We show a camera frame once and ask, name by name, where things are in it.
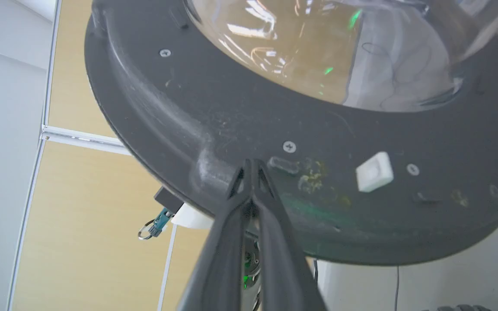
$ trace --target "metal ring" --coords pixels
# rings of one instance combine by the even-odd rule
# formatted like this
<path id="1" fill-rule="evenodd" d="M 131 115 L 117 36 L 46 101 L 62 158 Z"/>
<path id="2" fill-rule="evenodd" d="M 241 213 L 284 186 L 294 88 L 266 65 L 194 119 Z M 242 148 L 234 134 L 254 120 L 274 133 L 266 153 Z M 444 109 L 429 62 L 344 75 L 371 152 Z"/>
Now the metal ring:
<path id="1" fill-rule="evenodd" d="M 154 221 L 154 219 L 148 221 L 139 231 L 138 231 L 138 239 L 140 240 L 149 240 L 150 238 L 152 238 L 153 236 L 151 234 L 149 234 L 148 236 L 143 236 L 142 237 L 142 232 L 144 231 L 145 228 L 147 228 L 150 224 L 152 224 Z"/>

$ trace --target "clear plastic dome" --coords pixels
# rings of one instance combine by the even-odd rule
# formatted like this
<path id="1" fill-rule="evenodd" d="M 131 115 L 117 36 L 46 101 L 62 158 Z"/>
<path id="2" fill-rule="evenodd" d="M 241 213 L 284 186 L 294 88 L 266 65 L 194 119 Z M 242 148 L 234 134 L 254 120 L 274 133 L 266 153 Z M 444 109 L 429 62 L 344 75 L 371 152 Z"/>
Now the clear plastic dome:
<path id="1" fill-rule="evenodd" d="M 188 0 L 216 47 L 255 73 L 334 104 L 443 105 L 458 63 L 498 28 L 498 0 Z"/>

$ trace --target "screw head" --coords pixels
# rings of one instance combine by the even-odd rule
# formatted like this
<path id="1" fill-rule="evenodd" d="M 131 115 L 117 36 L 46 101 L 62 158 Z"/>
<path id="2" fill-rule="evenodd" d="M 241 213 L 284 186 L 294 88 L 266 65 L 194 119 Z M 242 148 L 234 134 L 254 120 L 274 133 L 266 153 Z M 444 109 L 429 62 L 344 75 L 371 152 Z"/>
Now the screw head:
<path id="1" fill-rule="evenodd" d="M 411 163 L 407 165 L 407 172 L 409 172 L 410 175 L 418 176 L 420 174 L 420 169 Z"/>
<path id="2" fill-rule="evenodd" d="M 283 149 L 287 153 L 294 153 L 295 150 L 297 150 L 297 146 L 293 142 L 290 142 L 289 140 L 286 140 L 283 143 Z"/>
<path id="3" fill-rule="evenodd" d="M 170 55 L 172 55 L 172 52 L 169 49 L 162 49 L 159 51 L 159 55 L 161 57 L 169 57 Z"/>

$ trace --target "white cube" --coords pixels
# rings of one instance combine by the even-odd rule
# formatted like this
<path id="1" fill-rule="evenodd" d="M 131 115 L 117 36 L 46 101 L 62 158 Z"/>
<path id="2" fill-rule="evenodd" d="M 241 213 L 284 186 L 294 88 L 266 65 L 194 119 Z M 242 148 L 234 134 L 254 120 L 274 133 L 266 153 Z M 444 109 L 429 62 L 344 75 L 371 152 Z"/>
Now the white cube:
<path id="1" fill-rule="evenodd" d="M 358 190 L 372 192 L 393 181 L 393 168 L 387 152 L 379 152 L 356 168 Z"/>

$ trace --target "yellow panel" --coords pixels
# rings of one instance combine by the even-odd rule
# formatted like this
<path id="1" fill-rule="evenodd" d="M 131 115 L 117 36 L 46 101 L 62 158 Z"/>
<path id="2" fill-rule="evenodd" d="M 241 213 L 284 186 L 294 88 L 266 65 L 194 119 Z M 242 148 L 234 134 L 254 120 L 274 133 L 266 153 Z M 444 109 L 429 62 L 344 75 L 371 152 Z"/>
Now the yellow panel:
<path id="1" fill-rule="evenodd" d="M 163 311 L 174 311 L 199 258 L 209 230 L 178 226 L 164 291 Z"/>
<path id="2" fill-rule="evenodd" d="M 115 137 L 87 79 L 83 41 L 90 14 L 89 0 L 62 1 L 48 125 Z"/>
<path id="3" fill-rule="evenodd" d="M 13 310 L 156 310 L 171 230 L 136 233 L 160 184 L 127 155 L 47 142 L 41 160 Z"/>

